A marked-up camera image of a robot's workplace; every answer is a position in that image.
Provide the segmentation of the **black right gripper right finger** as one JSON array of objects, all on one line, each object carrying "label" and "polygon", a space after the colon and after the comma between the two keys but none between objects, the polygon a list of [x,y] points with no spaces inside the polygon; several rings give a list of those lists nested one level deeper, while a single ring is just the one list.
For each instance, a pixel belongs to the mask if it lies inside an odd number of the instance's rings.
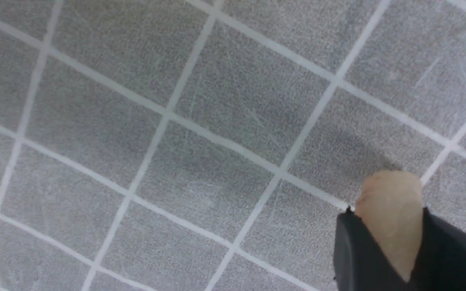
[{"label": "black right gripper right finger", "polygon": [[423,209],[422,242],[409,285],[415,291],[466,291],[466,233]]}]

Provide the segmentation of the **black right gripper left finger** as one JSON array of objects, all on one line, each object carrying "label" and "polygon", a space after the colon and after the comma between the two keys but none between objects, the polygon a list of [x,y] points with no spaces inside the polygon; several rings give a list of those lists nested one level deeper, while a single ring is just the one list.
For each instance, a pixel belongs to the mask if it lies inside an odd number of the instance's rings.
[{"label": "black right gripper left finger", "polygon": [[337,216],[333,267],[339,291],[408,290],[350,207]]}]

